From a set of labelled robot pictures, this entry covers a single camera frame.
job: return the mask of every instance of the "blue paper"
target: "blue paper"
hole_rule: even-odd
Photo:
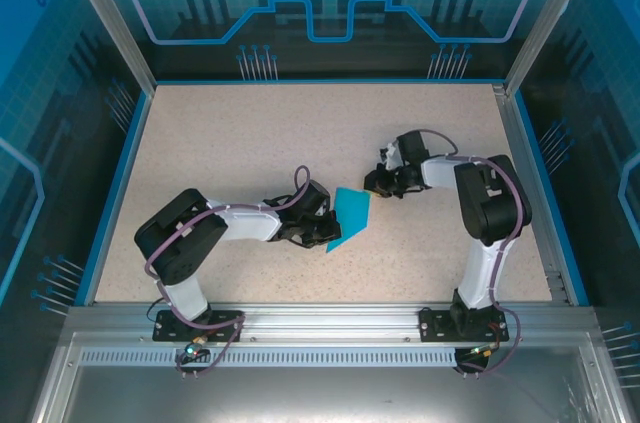
[[[356,191],[349,188],[338,188],[336,190],[334,209],[342,229],[342,237],[329,242],[327,253],[333,251],[367,227],[370,199],[371,195],[366,191]]]

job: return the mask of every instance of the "black mounting bracket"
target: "black mounting bracket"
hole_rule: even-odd
[[[214,325],[216,323],[224,323],[225,321],[234,320],[243,313],[241,311],[208,311],[202,317],[196,320],[201,325]],[[156,322],[153,328],[153,341],[178,341],[190,342],[198,336],[207,334],[207,341],[217,343],[226,343],[233,335],[235,328],[233,325],[225,326],[219,330],[209,333],[208,330],[198,330],[182,323],[171,310],[159,311],[156,315]],[[240,333],[234,341],[240,341]]]
[[[491,307],[482,316],[484,324],[461,334],[458,325],[456,325],[451,316],[450,310],[423,308],[418,312],[420,341],[423,343],[492,343],[496,341],[496,334],[489,328],[489,323],[497,325],[500,342],[509,341],[509,329],[507,328],[504,313]]]

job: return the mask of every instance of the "blue border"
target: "blue border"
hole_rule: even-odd
[[[82,280],[80,281],[80,287],[76,294],[74,304],[76,306],[88,305],[90,298],[89,292],[96,282],[96,278],[102,275],[102,268],[107,256],[107,250],[113,237],[113,231],[118,220],[120,213],[120,207],[122,206],[122,200],[124,199],[125,190],[129,184],[129,177],[131,176],[131,170],[133,169],[133,162],[140,146],[140,140],[142,139],[142,130],[144,129],[149,115],[149,109],[151,108],[152,99],[149,98],[144,92],[141,92],[140,98],[138,98],[138,104],[136,110],[133,113],[131,119],[131,125],[129,127],[129,133],[124,141],[122,147],[122,153],[120,154],[120,160],[118,160],[118,166],[116,172],[113,175],[113,181],[109,194],[107,195],[107,201],[100,217],[100,223],[96,231],[96,236],[91,245],[91,251],[89,258],[87,259],[87,266],[84,269]]]
[[[340,80],[256,80],[256,81],[243,81],[243,80],[158,80],[157,84],[160,85],[312,85],[312,84],[325,84],[325,83],[341,83],[341,84],[359,84],[359,83],[456,83],[461,84],[490,84],[490,85],[502,85],[504,80],[501,78],[475,78],[475,79],[441,79],[430,80],[427,78],[357,78],[353,80],[340,79]]]
[[[515,100],[518,106],[520,117],[522,118],[524,131],[527,134],[527,139],[529,140],[529,146],[531,147],[533,158],[538,168],[538,174],[540,175],[540,181],[542,182],[542,189],[544,191],[545,197],[547,198],[547,202],[549,203],[551,218],[553,219],[556,227],[558,240],[560,240],[560,246],[562,248],[562,252],[564,253],[564,259],[567,263],[567,271],[569,272],[569,279],[571,281],[565,283],[571,284],[571,286],[573,287],[578,305],[589,306],[589,299],[587,298],[587,292],[585,291],[584,284],[582,283],[582,277],[580,276],[578,263],[576,262],[575,255],[573,254],[573,249],[571,248],[571,243],[569,242],[569,235],[567,235],[567,229],[565,228],[564,222],[562,221],[562,215],[560,214],[558,201],[556,200],[555,193],[553,192],[549,174],[547,173],[547,170],[544,166],[544,160],[542,159],[542,154],[540,153],[538,140],[536,139],[536,135],[533,132],[533,126],[531,125],[531,120],[529,119],[529,113],[527,112],[527,108],[524,104],[524,99],[522,98],[520,90],[516,92]]]

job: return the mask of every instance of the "glass panel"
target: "glass panel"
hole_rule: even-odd
[[[116,1],[158,78],[234,80],[503,78],[545,2]]]
[[[26,421],[140,88],[88,0],[0,1],[0,387]]]
[[[543,178],[604,329],[640,325],[639,75],[640,0],[571,0],[522,88]],[[637,353],[626,335],[610,335],[623,337],[616,356]],[[638,376],[636,359],[621,361],[631,362],[621,374]]]

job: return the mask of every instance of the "gray floor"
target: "gray floor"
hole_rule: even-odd
[[[361,188],[378,149],[416,127],[445,132],[461,154],[509,153],[488,84],[160,86],[96,300],[157,298],[133,235],[182,190],[258,202],[291,192],[300,164],[330,191]],[[329,254],[285,242],[220,244],[199,279],[211,301],[447,301],[469,243],[457,194],[432,189],[404,200],[373,198],[368,228]],[[508,301],[550,299],[530,227],[499,292]]]

